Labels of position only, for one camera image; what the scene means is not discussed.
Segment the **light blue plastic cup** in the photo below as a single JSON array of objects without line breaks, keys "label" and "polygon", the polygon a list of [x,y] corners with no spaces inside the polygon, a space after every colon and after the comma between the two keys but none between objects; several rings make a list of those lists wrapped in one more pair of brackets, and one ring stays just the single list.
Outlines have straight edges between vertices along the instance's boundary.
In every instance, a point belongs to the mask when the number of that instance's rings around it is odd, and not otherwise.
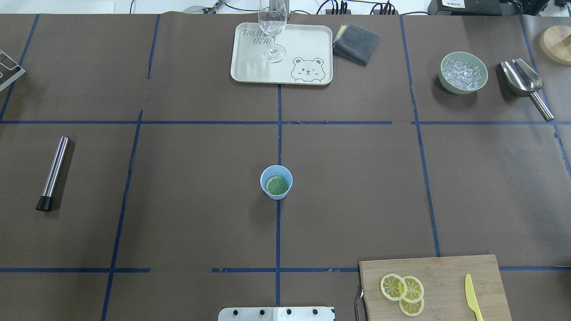
[{"label": "light blue plastic cup", "polygon": [[284,166],[269,166],[261,173],[260,185],[269,198],[281,200],[290,191],[293,185],[293,176]]}]

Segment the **steel muddler with black tip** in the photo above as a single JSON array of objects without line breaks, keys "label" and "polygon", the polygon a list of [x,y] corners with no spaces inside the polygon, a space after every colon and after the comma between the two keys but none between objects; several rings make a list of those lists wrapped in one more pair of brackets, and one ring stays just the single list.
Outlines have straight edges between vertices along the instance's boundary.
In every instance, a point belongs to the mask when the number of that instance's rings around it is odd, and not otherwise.
[{"label": "steel muddler with black tip", "polygon": [[51,163],[45,187],[35,207],[35,210],[37,211],[42,211],[47,213],[50,212],[52,209],[54,191],[65,158],[65,154],[69,146],[69,140],[70,139],[67,136],[62,136],[59,140],[54,158]]}]

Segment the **lemon slice on board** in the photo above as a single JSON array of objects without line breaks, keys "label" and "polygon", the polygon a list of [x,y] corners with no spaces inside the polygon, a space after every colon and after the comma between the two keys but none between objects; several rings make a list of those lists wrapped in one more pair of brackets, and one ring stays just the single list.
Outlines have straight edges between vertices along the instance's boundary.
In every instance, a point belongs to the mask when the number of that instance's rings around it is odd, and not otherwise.
[{"label": "lemon slice on board", "polygon": [[380,279],[380,291],[392,301],[402,300],[408,291],[404,278],[395,273],[388,273]]},{"label": "lemon slice on board", "polygon": [[398,301],[400,311],[408,317],[416,317],[420,315],[420,313],[423,312],[424,305],[425,301],[423,298],[420,299],[420,301],[412,303],[404,299]]},{"label": "lemon slice on board", "polygon": [[424,286],[415,276],[402,276],[406,291],[403,301],[407,303],[419,303],[424,298]]}]

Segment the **white cup rack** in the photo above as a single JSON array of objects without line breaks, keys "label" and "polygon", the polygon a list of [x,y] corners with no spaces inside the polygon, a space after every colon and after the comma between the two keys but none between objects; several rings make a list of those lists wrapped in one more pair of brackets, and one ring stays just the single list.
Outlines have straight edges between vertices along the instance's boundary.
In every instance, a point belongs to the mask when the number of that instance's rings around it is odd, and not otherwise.
[{"label": "white cup rack", "polygon": [[0,51],[0,91],[8,88],[26,71],[9,57],[4,51]]}]

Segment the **grey folded cloth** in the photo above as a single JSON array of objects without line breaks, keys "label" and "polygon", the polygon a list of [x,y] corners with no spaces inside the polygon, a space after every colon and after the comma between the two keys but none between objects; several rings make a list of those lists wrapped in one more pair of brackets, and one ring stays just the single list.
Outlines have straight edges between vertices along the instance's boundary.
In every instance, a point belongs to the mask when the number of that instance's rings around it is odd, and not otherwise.
[{"label": "grey folded cloth", "polygon": [[359,25],[342,24],[332,43],[332,52],[359,65],[367,66],[380,35]]}]

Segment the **clear wine glass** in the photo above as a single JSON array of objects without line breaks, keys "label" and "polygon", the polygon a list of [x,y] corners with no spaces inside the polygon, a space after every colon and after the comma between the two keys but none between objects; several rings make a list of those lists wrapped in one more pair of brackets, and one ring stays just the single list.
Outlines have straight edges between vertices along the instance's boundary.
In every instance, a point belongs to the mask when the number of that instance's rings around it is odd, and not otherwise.
[{"label": "clear wine glass", "polygon": [[277,44],[277,36],[287,25],[287,6],[284,0],[260,0],[258,6],[258,24],[271,43],[263,51],[263,57],[269,63],[279,63],[285,57],[285,49]]}]

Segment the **green bowl of ice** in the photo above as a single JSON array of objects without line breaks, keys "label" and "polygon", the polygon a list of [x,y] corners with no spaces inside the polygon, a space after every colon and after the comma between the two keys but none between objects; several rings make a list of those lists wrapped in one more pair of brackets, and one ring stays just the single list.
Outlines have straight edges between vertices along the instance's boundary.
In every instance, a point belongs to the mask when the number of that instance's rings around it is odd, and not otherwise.
[{"label": "green bowl of ice", "polygon": [[457,51],[441,60],[439,79],[444,89],[450,93],[470,94],[487,84],[488,71],[477,56]]}]

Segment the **wooden cutting board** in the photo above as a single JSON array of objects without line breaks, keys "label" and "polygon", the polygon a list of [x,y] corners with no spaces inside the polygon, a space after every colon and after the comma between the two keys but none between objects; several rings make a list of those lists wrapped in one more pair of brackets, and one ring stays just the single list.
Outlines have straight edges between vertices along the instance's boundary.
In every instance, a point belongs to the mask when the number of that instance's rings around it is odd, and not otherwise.
[{"label": "wooden cutting board", "polygon": [[475,296],[485,321],[512,319],[494,255],[467,255],[359,262],[366,321],[410,321],[396,301],[383,296],[380,280],[388,273],[414,276],[425,290],[425,306],[416,321],[474,321],[465,297],[465,276],[472,277]]}]

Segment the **yellow plastic knife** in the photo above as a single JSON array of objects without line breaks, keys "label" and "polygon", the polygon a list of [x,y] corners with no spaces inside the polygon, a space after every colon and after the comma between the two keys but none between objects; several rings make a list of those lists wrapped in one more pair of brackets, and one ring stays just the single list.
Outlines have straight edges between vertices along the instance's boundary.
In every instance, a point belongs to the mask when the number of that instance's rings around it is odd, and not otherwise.
[{"label": "yellow plastic knife", "polygon": [[483,321],[483,315],[481,313],[479,303],[477,301],[476,292],[473,286],[472,276],[469,273],[465,275],[464,291],[465,291],[466,303],[469,309],[471,309],[472,312],[474,313],[475,319],[477,321]]}]

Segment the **steel ice scoop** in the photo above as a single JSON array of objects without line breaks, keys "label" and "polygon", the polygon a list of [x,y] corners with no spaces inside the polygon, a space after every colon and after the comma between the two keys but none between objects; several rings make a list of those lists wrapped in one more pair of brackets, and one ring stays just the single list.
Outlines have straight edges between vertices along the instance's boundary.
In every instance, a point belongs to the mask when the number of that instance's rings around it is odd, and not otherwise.
[{"label": "steel ice scoop", "polygon": [[518,97],[530,98],[545,122],[553,121],[553,114],[539,94],[544,87],[540,75],[520,58],[500,61],[499,64],[511,91]]}]

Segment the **wooden mug tree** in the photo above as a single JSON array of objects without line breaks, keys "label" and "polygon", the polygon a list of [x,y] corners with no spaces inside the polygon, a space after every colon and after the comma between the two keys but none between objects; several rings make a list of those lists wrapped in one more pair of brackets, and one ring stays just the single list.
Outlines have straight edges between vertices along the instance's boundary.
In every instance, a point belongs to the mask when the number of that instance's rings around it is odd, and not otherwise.
[{"label": "wooden mug tree", "polygon": [[571,65],[571,27],[555,25],[540,34],[540,48],[551,60]]}]

